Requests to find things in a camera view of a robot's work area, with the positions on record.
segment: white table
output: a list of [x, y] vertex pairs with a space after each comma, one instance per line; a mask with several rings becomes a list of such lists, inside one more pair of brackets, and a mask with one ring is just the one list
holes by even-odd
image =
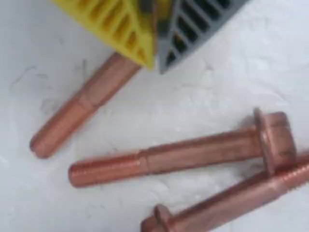
[[[50, 1], [0, 5], [0, 231], [137, 232], [155, 204], [173, 212], [263, 168], [260, 160], [74, 189], [71, 163], [235, 129], [255, 106], [285, 111], [308, 147], [309, 1], [253, 0], [186, 63], [141, 71], [51, 159], [32, 135], [112, 53]], [[216, 232], [307, 232], [309, 188]]]

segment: bolt head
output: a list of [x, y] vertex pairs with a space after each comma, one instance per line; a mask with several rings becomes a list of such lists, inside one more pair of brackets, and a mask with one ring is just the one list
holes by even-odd
[[296, 161], [297, 150], [290, 123], [284, 112], [264, 115], [256, 108], [254, 117], [266, 169], [270, 175], [273, 175], [279, 168]]
[[141, 232], [174, 232], [169, 228], [168, 220], [172, 217], [164, 205], [157, 205], [154, 215], [141, 223]]

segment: copper-plated bolt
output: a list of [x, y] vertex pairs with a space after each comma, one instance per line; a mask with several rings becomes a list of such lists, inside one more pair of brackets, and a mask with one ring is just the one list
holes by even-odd
[[113, 54], [94, 76], [32, 138], [31, 150], [50, 157], [102, 105], [127, 83], [140, 66]]
[[269, 178], [260, 173], [174, 216], [158, 205], [141, 232], [205, 232], [222, 226], [309, 182], [309, 156]]
[[283, 112], [262, 115], [254, 111], [255, 125], [248, 128], [166, 144], [111, 159], [98, 158], [73, 164], [72, 185], [84, 187], [125, 178], [161, 174], [210, 164], [264, 157], [267, 171], [294, 160], [296, 148]]

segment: yellow plastic fins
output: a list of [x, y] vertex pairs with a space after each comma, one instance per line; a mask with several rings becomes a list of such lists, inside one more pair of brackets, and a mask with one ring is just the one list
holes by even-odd
[[152, 18], [141, 16], [139, 0], [53, 0], [67, 14], [120, 54], [152, 69]]

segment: gray plastic fins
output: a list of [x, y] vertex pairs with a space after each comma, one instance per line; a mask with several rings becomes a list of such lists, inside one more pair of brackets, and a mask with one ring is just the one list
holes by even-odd
[[168, 25], [158, 25], [160, 72], [165, 73], [203, 45], [248, 1], [173, 1]]

